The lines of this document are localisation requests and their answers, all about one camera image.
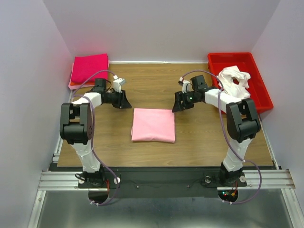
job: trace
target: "white metal frame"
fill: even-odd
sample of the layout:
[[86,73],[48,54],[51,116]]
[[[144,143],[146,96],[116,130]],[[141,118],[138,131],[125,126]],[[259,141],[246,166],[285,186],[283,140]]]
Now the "white metal frame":
[[[262,130],[268,145],[270,156],[275,164],[277,170],[262,170],[262,189],[281,189],[283,198],[288,209],[288,213],[292,224],[295,228],[304,228],[304,215],[300,208],[298,199],[295,194],[295,185],[289,170],[280,170],[273,150],[268,140],[268,136],[263,129],[263,123],[261,121]],[[54,151],[53,162],[58,162],[61,152],[63,140],[58,138],[56,149]],[[244,171],[247,179],[247,187],[239,187],[239,189],[257,189],[259,184],[259,176],[257,171]],[[44,198],[47,191],[75,191],[86,190],[78,188],[78,179],[75,178],[76,172],[42,172],[40,183],[38,186],[38,192],[35,199],[34,207],[28,224],[28,228],[36,228],[39,222],[39,217],[42,211]],[[218,190],[226,190],[227,188],[218,188]],[[90,189],[97,191],[107,191],[107,189]]]

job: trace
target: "red box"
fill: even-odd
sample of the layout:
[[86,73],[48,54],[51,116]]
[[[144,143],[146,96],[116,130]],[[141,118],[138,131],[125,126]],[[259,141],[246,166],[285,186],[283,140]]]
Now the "red box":
[[[234,65],[240,71],[250,74],[251,78],[248,80],[249,89],[247,91],[254,100],[258,113],[274,107],[251,53],[210,53],[208,54],[208,61],[209,70],[214,75],[218,75],[223,68]],[[212,78],[212,85],[220,88],[214,78]]]

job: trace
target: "screw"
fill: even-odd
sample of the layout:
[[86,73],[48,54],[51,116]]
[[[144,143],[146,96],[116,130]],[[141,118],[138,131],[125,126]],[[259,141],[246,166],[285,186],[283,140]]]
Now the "screw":
[[240,180],[242,183],[245,183],[245,182],[246,182],[246,177],[245,177],[245,176],[240,176],[240,177],[239,177],[239,180]]
[[206,176],[206,177],[205,177],[205,182],[206,182],[207,184],[211,183],[211,177],[210,177],[210,176]]

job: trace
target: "gray wall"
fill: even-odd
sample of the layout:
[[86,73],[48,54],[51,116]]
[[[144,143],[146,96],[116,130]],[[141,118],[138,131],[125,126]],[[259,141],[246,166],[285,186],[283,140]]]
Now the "gray wall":
[[40,0],[0,7],[0,227],[27,227],[58,138],[71,56]]
[[251,51],[279,0],[43,0],[70,53],[114,61],[206,61]]
[[253,55],[274,109],[262,115],[275,157],[290,169],[304,209],[304,1],[281,0]]

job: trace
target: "white wall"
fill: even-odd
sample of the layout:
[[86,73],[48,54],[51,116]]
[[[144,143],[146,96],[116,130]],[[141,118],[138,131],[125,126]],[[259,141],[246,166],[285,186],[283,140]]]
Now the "white wall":
[[43,0],[72,55],[207,61],[251,51],[279,0]]
[[303,0],[281,0],[252,53],[274,103],[262,115],[264,129],[304,210]]
[[56,145],[72,58],[40,0],[0,7],[0,227],[27,227]]

